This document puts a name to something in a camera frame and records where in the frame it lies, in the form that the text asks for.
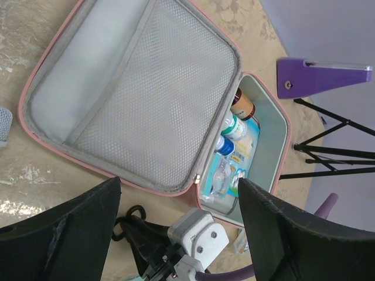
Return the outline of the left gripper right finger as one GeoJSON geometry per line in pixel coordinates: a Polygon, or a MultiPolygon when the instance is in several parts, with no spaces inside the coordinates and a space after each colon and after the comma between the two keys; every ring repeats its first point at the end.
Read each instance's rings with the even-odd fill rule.
{"type": "Polygon", "coordinates": [[[257,280],[374,280],[374,233],[308,213],[240,179],[257,280]]]}

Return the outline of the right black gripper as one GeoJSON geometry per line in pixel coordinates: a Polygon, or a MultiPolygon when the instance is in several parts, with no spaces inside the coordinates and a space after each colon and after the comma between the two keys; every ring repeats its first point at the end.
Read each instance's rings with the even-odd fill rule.
{"type": "Polygon", "coordinates": [[[132,218],[130,224],[125,224],[125,239],[144,280],[167,280],[176,275],[174,266],[185,255],[185,250],[170,241],[167,226],[132,218]]]}

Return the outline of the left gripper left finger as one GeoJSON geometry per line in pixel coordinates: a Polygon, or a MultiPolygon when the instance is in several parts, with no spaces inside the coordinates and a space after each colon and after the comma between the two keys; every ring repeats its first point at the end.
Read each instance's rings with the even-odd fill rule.
{"type": "Polygon", "coordinates": [[[1,280],[100,280],[121,197],[117,177],[1,228],[1,280]]]}

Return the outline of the black handled scissors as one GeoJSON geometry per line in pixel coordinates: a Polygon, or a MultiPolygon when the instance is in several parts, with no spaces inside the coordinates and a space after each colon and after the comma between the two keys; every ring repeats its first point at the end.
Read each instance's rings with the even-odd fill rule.
{"type": "Polygon", "coordinates": [[[134,205],[127,211],[125,216],[116,218],[111,236],[113,241],[117,242],[125,238],[125,224],[130,224],[133,217],[146,220],[146,211],[144,207],[141,205],[134,205]],[[117,225],[121,228],[121,232],[118,234],[115,233],[117,225]]]}

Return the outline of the teal topped zip bag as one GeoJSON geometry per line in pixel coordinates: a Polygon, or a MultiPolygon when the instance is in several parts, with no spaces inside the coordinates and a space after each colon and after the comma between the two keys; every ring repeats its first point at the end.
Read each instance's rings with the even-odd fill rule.
{"type": "Polygon", "coordinates": [[[224,198],[233,178],[233,167],[221,154],[215,153],[208,171],[204,186],[200,191],[200,199],[212,203],[216,198],[224,198]]]}

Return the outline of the large blue packet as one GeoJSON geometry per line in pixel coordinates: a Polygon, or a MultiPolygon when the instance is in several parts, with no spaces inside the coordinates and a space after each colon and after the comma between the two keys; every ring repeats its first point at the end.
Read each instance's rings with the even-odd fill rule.
{"type": "Polygon", "coordinates": [[[248,177],[260,135],[260,123],[256,117],[252,117],[244,123],[247,125],[246,135],[234,143],[234,152],[227,157],[232,172],[227,193],[235,197],[238,196],[239,180],[248,177]]]}

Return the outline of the white blue small bottle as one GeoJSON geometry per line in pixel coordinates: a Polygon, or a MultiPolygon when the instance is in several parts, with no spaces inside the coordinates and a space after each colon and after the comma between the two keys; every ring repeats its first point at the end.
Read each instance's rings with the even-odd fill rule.
{"type": "Polygon", "coordinates": [[[220,135],[220,137],[217,140],[215,152],[219,153],[223,156],[228,156],[231,153],[233,153],[235,150],[235,145],[232,140],[229,140],[228,138],[220,135]]]}

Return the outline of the white green bottle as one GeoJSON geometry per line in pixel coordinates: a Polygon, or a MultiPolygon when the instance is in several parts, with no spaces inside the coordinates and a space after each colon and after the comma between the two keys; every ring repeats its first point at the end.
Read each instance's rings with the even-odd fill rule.
{"type": "Polygon", "coordinates": [[[231,111],[227,111],[224,117],[221,135],[235,142],[244,138],[246,133],[246,124],[231,111]]]}

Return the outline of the brown medicine bottle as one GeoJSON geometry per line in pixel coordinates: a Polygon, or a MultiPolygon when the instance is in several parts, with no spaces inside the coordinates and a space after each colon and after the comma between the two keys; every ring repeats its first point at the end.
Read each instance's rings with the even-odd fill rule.
{"type": "Polygon", "coordinates": [[[255,114],[255,105],[243,94],[240,88],[237,89],[230,111],[243,121],[249,120],[255,114]]]}

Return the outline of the pink medicine kit case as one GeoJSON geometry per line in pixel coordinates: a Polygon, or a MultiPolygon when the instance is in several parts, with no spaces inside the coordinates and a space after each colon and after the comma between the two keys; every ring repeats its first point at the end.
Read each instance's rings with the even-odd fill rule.
{"type": "Polygon", "coordinates": [[[254,103],[259,134],[233,186],[245,177],[273,193],[290,140],[284,109],[242,62],[190,1],[78,1],[22,91],[19,122],[79,165],[240,228],[235,189],[200,199],[236,91],[254,103]]]}

